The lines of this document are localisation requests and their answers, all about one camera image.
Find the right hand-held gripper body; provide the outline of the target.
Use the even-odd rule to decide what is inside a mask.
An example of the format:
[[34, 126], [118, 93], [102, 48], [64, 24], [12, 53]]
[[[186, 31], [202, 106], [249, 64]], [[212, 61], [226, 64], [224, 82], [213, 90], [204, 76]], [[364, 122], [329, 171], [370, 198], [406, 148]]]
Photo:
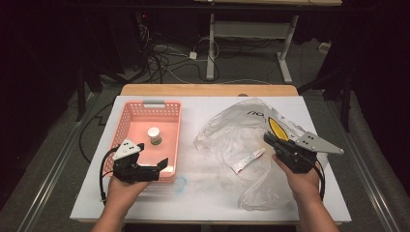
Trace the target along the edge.
[[318, 153], [343, 154], [344, 150], [308, 131], [295, 141], [285, 140], [275, 150], [277, 157], [296, 174], [309, 173], [317, 162]]

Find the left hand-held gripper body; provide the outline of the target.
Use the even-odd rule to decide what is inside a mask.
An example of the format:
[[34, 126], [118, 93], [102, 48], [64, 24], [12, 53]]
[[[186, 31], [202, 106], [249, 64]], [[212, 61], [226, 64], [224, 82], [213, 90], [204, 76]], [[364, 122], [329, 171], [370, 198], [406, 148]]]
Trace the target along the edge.
[[138, 164], [140, 156], [137, 144], [125, 139], [113, 156], [113, 175], [122, 182], [133, 184], [136, 182], [157, 181], [160, 172], [157, 165]]

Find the small white-capped bottle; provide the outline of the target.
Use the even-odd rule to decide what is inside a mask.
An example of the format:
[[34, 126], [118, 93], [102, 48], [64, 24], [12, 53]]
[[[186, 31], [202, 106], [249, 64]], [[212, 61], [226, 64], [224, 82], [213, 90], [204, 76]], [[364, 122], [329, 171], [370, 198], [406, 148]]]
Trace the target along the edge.
[[150, 141], [153, 145], [159, 145], [161, 143], [161, 131], [157, 127], [151, 127], [147, 131]]

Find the white toothpaste tube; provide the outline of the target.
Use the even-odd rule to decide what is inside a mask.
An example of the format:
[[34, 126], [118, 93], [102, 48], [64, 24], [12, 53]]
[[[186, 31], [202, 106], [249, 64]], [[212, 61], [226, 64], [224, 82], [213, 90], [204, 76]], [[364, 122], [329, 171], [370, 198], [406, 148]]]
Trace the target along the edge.
[[236, 173], [239, 174], [241, 171], [243, 171], [249, 164], [251, 164], [253, 161], [257, 160], [260, 158], [264, 153], [266, 149], [265, 148], [260, 148], [256, 151], [254, 151], [251, 155], [233, 163], [230, 165], [231, 169]]

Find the pink perforated plastic basket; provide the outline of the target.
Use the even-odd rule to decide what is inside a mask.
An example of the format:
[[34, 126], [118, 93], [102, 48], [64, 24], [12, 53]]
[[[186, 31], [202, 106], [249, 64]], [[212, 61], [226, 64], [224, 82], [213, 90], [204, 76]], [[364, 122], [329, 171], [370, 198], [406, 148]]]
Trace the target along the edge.
[[[168, 159], [168, 166], [160, 172], [159, 183], [173, 183], [177, 166], [178, 142], [181, 125], [179, 101], [126, 101], [121, 104], [117, 127], [110, 147], [115, 148], [125, 139], [135, 144], [144, 143], [138, 164], [156, 165]], [[153, 145], [147, 131], [157, 127], [161, 143]]]

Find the clear smiley plastic bag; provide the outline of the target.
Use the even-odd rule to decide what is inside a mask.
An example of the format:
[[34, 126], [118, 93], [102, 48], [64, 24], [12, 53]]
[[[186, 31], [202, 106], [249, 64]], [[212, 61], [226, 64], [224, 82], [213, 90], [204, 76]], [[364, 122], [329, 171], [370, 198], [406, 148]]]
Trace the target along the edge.
[[[286, 177], [271, 160], [274, 148], [263, 135], [297, 139], [306, 130], [286, 119], [275, 108], [258, 98], [240, 101], [213, 117], [194, 139], [198, 150], [207, 149], [220, 163], [220, 186], [234, 193], [238, 206], [247, 211], [268, 211], [292, 200]], [[236, 174], [231, 164], [265, 148], [265, 153]]]

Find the person's left hand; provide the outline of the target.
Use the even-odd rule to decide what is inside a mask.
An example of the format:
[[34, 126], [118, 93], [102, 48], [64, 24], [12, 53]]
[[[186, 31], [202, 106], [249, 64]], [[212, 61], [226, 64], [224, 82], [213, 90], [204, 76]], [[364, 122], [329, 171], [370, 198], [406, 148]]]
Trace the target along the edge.
[[108, 185], [105, 208], [111, 213], [125, 215], [149, 182], [125, 183], [112, 177]]

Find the person's right hand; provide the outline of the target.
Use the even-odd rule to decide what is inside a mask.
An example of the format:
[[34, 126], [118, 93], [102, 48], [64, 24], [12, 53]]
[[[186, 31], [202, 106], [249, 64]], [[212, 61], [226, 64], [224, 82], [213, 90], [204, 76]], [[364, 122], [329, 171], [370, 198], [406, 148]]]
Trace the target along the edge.
[[319, 194], [319, 177], [313, 170], [305, 174], [295, 174], [276, 155], [272, 155], [272, 158], [284, 171], [298, 205], [322, 202]]

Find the black metal stand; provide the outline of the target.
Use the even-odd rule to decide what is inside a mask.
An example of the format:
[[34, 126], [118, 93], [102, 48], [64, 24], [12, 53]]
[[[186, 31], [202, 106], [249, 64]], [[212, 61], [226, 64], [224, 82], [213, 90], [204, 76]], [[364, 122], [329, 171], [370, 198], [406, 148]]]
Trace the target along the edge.
[[76, 70], [77, 122], [82, 119], [86, 110], [85, 85], [96, 93], [100, 93], [103, 89], [98, 70], [96, 63], [81, 63]]
[[351, 71], [347, 66], [335, 68], [328, 74], [317, 77], [315, 80], [302, 85], [297, 89], [299, 94], [310, 89], [323, 91], [325, 101], [334, 101], [337, 97], [341, 99], [340, 122], [346, 132], [349, 129], [350, 92], [352, 89]]

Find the black computer tower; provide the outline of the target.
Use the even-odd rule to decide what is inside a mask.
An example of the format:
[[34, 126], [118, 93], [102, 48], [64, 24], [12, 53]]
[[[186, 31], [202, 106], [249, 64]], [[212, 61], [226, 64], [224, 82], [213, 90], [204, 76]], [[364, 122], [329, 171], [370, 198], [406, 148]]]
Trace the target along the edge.
[[147, 15], [144, 13], [135, 13], [133, 15], [134, 29], [137, 40], [137, 66], [143, 68], [148, 62], [148, 57], [154, 48], [154, 41], [151, 37], [150, 30], [145, 24]]

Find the metal floor rail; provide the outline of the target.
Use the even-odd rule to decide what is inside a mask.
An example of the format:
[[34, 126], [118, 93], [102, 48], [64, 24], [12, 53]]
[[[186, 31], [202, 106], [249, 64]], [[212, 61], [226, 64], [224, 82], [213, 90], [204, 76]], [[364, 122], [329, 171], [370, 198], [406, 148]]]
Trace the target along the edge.
[[340, 121], [341, 107], [326, 103], [334, 132], [326, 135], [342, 142], [345, 154], [331, 158], [352, 221], [347, 232], [406, 232], [410, 202], [401, 182], [382, 154], [356, 101], [348, 114], [348, 127]]
[[16, 232], [32, 232], [49, 196], [52, 194], [55, 185], [60, 178], [62, 170], [64, 169], [67, 160], [72, 152], [73, 145], [78, 139], [80, 131], [85, 125], [85, 120], [90, 115], [91, 110], [97, 103], [99, 97], [100, 95], [95, 93], [90, 93], [87, 97], [85, 101], [86, 109], [82, 117], [74, 122], [67, 139], [65, 140], [61, 150], [59, 151], [54, 163], [49, 168], [40, 189], [38, 190], [28, 212], [26, 213], [22, 223], [19, 225]]

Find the white desk frame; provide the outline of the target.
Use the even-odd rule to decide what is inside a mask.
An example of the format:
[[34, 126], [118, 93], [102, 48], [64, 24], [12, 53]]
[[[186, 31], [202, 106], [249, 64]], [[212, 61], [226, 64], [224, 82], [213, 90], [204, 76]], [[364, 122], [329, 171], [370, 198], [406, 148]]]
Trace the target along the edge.
[[[235, 7], [251, 5], [268, 9], [280, 7], [285, 10], [301, 10], [306, 7], [339, 7], [342, 0], [198, 0], [207, 2], [211, 7], [221, 7], [223, 4], [233, 4]], [[278, 67], [286, 84], [293, 82], [286, 64], [288, 53], [294, 32], [297, 27], [299, 14], [294, 13], [288, 22], [262, 22], [258, 19], [220, 19], [214, 13], [210, 14], [209, 41], [207, 55], [206, 79], [215, 80], [217, 74], [216, 58], [220, 47], [216, 38], [242, 38], [242, 39], [268, 39], [284, 40], [283, 50], [276, 54]]]

